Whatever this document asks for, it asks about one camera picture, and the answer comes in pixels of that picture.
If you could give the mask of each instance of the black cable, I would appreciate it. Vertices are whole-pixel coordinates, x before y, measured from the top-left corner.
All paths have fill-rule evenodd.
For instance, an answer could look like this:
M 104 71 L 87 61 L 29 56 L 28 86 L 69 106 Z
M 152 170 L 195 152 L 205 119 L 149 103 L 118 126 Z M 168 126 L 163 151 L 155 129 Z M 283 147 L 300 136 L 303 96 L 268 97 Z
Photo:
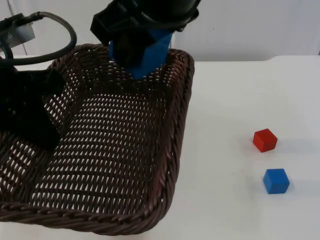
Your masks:
M 31 65 L 31 64 L 39 64 L 39 63 L 43 63 L 43 62 L 48 62 L 48 61 L 52 61 L 58 58 L 61 58 L 62 56 L 66 55 L 67 53 L 69 53 L 77 44 L 77 34 L 75 32 L 75 30 L 73 29 L 73 27 L 64 19 L 62 19 L 61 17 L 54 15 L 50 12 L 45 12 L 45 11 L 38 11 L 35 12 L 33 14 L 31 14 L 30 16 L 27 16 L 25 18 L 22 19 L 22 25 L 23 24 L 27 24 L 30 22 L 34 22 L 43 18 L 49 18 L 52 19 L 56 22 L 58 22 L 59 24 L 61 24 L 62 26 L 64 26 L 69 34 L 70 34 L 70 42 L 69 44 L 52 53 L 46 54 L 46 55 L 42 55 L 42 56 L 35 56 L 35 57 L 28 57 L 28 58 L 19 58 L 19 59 L 0 59 L 0 66 L 18 66 L 18 65 Z
M 5 40 L 4 41 L 0 40 L 0 48 L 4 52 L 5 59 L 13 59 L 14 58 L 14 54 L 12 53 L 12 50 L 11 50 L 9 44 Z

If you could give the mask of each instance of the white wall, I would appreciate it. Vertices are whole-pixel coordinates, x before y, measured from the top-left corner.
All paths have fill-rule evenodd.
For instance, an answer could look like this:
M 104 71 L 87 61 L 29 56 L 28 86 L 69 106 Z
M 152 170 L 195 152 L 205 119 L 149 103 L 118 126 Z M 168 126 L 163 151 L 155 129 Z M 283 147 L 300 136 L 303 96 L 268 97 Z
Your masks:
M 58 14 L 73 25 L 83 44 L 98 43 L 90 32 L 92 18 L 111 0 L 10 1 L 16 13 Z M 265 60 L 320 51 L 320 0 L 202 0 L 199 10 L 199 19 L 176 33 L 172 44 L 198 61 Z M 50 20 L 33 27 L 36 40 L 26 43 L 28 54 L 52 52 L 69 40 L 68 33 Z
M 11 17 L 11 13 L 9 11 L 7 1 L 0 0 L 0 20 L 2 20 L 5 17 Z M 16 46 L 12 49 L 13 53 L 15 55 L 24 55 L 24 49 L 22 46 Z
M 202 0 L 175 47 L 202 61 L 317 55 L 320 0 Z

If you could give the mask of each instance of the brown wicker basket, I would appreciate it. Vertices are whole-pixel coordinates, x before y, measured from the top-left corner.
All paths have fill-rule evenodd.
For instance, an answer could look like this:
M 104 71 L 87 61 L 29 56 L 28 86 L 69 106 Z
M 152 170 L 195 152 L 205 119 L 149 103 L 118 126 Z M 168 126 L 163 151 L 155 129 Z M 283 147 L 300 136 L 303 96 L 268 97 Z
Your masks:
M 61 134 L 54 152 L 0 132 L 0 221 L 113 236 L 147 231 L 167 213 L 194 61 L 170 50 L 137 81 L 108 52 L 85 44 L 50 66 L 67 81 L 44 100 Z

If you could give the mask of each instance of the white table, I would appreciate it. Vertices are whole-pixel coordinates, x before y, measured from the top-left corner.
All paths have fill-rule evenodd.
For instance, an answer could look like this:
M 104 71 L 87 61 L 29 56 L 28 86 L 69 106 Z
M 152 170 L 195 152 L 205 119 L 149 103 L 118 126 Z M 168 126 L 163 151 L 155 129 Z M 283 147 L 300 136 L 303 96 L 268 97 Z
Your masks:
M 0 223 L 0 239 L 318 239 L 319 92 L 317 56 L 198 62 L 174 200 L 154 229 L 114 238 Z M 278 145 L 260 153 L 252 137 L 265 128 L 278 137 Z M 267 194 L 262 178 L 269 168 L 286 170 L 291 182 L 286 194 Z

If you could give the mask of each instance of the red cube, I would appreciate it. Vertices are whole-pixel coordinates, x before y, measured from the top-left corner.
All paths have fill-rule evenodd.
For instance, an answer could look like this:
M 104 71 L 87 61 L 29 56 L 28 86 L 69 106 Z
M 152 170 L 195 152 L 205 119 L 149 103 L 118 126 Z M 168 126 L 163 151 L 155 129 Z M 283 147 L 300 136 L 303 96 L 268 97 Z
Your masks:
M 262 153 L 275 149 L 277 141 L 278 138 L 269 129 L 254 133 L 253 144 Z

